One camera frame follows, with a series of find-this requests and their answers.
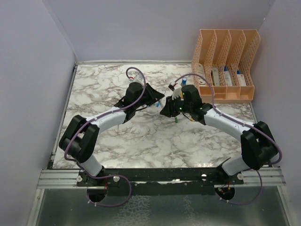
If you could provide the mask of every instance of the black bracket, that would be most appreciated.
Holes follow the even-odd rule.
[[[266,123],[260,121],[254,124],[254,127],[274,140]],[[254,170],[259,170],[278,153],[276,147],[267,138],[253,129],[244,131],[240,136],[240,140],[242,158],[248,167]]]
[[[86,122],[86,119],[80,115],[74,116],[58,144],[59,147],[65,151],[72,137]],[[96,125],[88,124],[82,133],[84,133],[83,138],[76,137],[68,151],[68,154],[79,163],[87,161],[92,155],[99,128]]]
[[[126,196],[129,186],[126,180],[113,178],[107,180],[92,179],[85,172],[77,186],[108,186],[108,196]],[[105,169],[97,176],[123,175],[131,183],[132,195],[178,195],[201,194],[214,195],[214,185],[243,184],[237,174],[228,178],[221,177],[216,168],[156,168],[156,169]]]
[[[127,88],[126,95],[122,97],[114,106],[125,107],[133,103],[141,95],[143,86],[138,82],[131,82]],[[126,109],[124,112],[127,114],[124,122],[129,121],[135,116],[136,110],[143,106],[151,106],[164,97],[164,94],[153,89],[150,84],[146,84],[145,92],[141,99],[132,107]]]

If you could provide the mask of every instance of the item in organizer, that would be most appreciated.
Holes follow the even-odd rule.
[[[204,67],[202,64],[198,64],[198,74],[205,78]],[[206,86],[206,82],[204,80],[202,80],[201,78],[198,81],[199,81],[200,86]]]
[[[212,78],[212,82],[215,86],[220,86],[220,78],[218,76],[218,69],[216,67],[212,68],[211,78]]]
[[[227,66],[224,67],[224,77],[225,77],[225,82],[226,82],[227,86],[233,86],[232,78],[228,71]]]
[[[240,86],[246,86],[246,80],[245,80],[245,77],[243,74],[241,74],[239,72],[239,70],[237,70],[237,79],[238,79],[238,82],[240,84]]]

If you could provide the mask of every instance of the marble surface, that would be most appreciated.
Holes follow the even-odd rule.
[[[172,94],[168,88],[170,82],[191,72],[190,65],[79,65],[61,135],[73,116],[96,115],[118,102],[129,85],[125,71],[130,66],[139,68],[147,82],[165,96]],[[217,107],[240,119],[254,121],[249,104]],[[175,123],[174,118],[160,115],[160,110],[161,107],[149,107],[137,112],[118,130],[115,126],[101,133],[94,151],[97,160],[106,168],[215,167],[241,153],[240,143],[228,134],[182,115]],[[76,167],[63,158],[58,147],[53,168]]]

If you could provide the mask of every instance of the gray wall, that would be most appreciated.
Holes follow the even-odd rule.
[[[261,44],[252,73],[254,109],[282,147],[280,163],[301,223],[301,2],[274,3],[259,33]]]
[[[74,54],[40,0],[0,2],[0,225],[25,225]]]
[[[191,60],[199,29],[259,29],[274,0],[44,0],[79,61]]]

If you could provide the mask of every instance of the metal frame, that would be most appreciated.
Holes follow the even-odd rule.
[[[34,226],[37,224],[43,196],[44,196],[44,189],[37,189],[36,194],[34,196],[32,210],[29,215],[27,226]]]
[[[284,186],[285,180],[280,168],[261,168],[259,173],[262,177],[264,186]],[[258,174],[254,170],[242,172],[244,176],[244,184],[234,186],[260,186]],[[42,170],[38,182],[38,189],[103,189],[103,186],[76,186],[76,178],[79,175],[79,169],[51,169]],[[177,181],[177,183],[185,183],[186,181]],[[170,183],[170,181],[160,181],[160,183]]]
[[[58,146],[58,142],[59,142],[59,138],[60,138],[61,129],[62,129],[62,126],[63,126],[63,122],[64,122],[64,119],[65,119],[65,114],[66,114],[68,103],[69,103],[69,99],[70,99],[70,96],[71,96],[72,87],[73,87],[73,84],[74,84],[74,79],[75,79],[76,71],[77,71],[77,65],[76,65],[76,62],[75,62],[75,66],[74,66],[74,69],[73,69],[73,74],[72,74],[71,81],[70,81],[70,87],[69,87],[69,90],[68,90],[68,93],[67,93],[66,101],[65,101],[65,104],[64,104],[64,108],[63,108],[63,114],[62,114],[62,117],[61,117],[61,120],[60,120],[60,124],[59,124],[59,127],[58,127],[58,131],[57,131],[56,137],[55,137],[55,145],[53,146],[51,155],[55,155],[56,154],[56,150],[57,150],[57,146]]]
[[[103,65],[103,64],[191,64],[191,60],[91,60],[91,61],[79,61],[76,65]]]

